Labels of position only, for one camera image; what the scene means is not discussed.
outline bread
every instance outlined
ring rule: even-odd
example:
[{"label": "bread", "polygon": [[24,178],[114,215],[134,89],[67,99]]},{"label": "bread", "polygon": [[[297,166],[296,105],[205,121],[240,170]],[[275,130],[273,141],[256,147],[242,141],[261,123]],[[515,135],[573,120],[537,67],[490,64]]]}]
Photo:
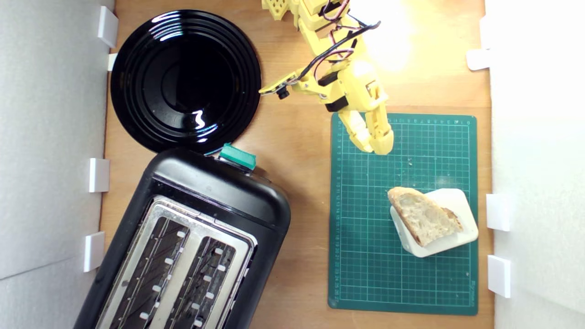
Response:
[{"label": "bread", "polygon": [[400,219],[420,246],[463,231],[453,211],[441,208],[421,192],[408,187],[395,187],[388,191],[388,199]]}]

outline white bracket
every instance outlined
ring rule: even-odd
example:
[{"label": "white bracket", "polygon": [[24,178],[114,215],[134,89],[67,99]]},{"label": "white bracket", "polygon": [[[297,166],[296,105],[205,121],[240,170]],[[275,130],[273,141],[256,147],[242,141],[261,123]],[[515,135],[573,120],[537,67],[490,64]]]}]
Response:
[{"label": "white bracket", "polygon": [[106,6],[101,6],[99,9],[98,38],[110,48],[116,47],[118,18]]},{"label": "white bracket", "polygon": [[103,231],[85,237],[83,272],[89,272],[104,260],[105,233]]},{"label": "white bracket", "polygon": [[491,66],[490,49],[494,37],[491,20],[487,14],[479,20],[479,34],[481,39],[481,49],[470,49],[465,56],[467,59],[467,67],[471,71],[482,70]]},{"label": "white bracket", "polygon": [[111,72],[113,70],[113,64],[116,61],[117,56],[118,53],[110,54],[108,56],[108,72]]},{"label": "white bracket", "polygon": [[109,191],[109,160],[90,159],[90,193]]},{"label": "white bracket", "polygon": [[487,288],[502,297],[510,298],[511,262],[494,255],[487,257]]},{"label": "white bracket", "polygon": [[486,194],[487,227],[510,231],[510,200],[502,194]]}]

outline robotic arm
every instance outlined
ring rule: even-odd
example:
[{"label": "robotic arm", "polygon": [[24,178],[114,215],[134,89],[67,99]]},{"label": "robotic arm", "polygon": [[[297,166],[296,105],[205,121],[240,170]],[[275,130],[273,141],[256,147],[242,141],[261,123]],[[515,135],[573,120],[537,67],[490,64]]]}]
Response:
[{"label": "robotic arm", "polygon": [[[388,95],[365,58],[361,38],[362,33],[377,28],[380,22],[364,25],[351,18],[347,14],[349,0],[262,0],[262,7],[276,20],[290,11],[315,59],[307,67],[261,89],[260,94],[277,94],[283,99],[289,95],[287,87],[291,87],[303,94],[316,95],[329,112],[339,114],[351,141],[360,150],[379,155],[390,153],[394,132],[386,116]],[[327,28],[331,28],[327,37],[320,38],[317,32]],[[317,69],[324,61],[332,65],[318,79]],[[365,121],[360,112],[365,112]]]}]

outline white plate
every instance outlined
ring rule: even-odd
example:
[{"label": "white plate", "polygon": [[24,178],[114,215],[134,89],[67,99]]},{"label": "white plate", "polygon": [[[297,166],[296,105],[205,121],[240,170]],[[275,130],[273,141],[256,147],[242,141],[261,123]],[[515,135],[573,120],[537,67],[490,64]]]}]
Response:
[{"label": "white plate", "polygon": [[477,240],[479,234],[477,224],[463,191],[458,189],[439,189],[426,193],[426,196],[435,201],[439,206],[453,211],[457,215],[459,222],[461,222],[463,231],[439,238],[427,244],[426,247],[421,247],[414,241],[414,238],[398,216],[394,207],[390,207],[390,215],[398,231],[402,247],[406,251],[416,257],[423,258]]}]

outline green cutting mat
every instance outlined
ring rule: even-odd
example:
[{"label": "green cutting mat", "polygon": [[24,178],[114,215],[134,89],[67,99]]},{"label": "green cutting mat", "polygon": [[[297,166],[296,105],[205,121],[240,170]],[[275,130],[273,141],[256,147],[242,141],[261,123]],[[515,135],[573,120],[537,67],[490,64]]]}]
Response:
[{"label": "green cutting mat", "polygon": [[473,116],[389,114],[394,150],[363,153],[332,119],[329,305],[335,309],[477,314],[477,241],[417,258],[402,248],[388,189],[465,192],[477,221]]}]

